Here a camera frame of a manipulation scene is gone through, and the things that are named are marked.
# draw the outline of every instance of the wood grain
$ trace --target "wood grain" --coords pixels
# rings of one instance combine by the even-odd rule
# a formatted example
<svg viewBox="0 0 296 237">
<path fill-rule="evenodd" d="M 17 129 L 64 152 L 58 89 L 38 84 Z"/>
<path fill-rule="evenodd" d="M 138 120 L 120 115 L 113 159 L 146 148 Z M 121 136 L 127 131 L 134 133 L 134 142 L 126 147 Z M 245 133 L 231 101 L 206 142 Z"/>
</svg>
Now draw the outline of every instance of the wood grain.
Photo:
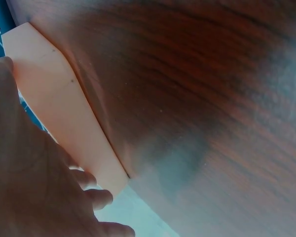
<svg viewBox="0 0 296 237">
<path fill-rule="evenodd" d="M 9 2 L 176 232 L 296 237 L 296 0 Z"/>
</svg>

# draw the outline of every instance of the hand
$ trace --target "hand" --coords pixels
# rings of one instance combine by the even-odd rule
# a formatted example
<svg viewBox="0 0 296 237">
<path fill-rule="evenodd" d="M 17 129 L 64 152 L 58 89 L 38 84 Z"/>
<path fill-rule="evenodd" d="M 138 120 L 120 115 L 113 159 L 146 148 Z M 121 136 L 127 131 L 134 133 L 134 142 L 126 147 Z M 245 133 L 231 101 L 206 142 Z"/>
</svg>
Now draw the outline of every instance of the hand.
<svg viewBox="0 0 296 237">
<path fill-rule="evenodd" d="M 0 58 L 0 236 L 133 237 L 117 223 L 101 223 L 93 210 L 113 201 L 21 107 L 13 62 Z"/>
</svg>

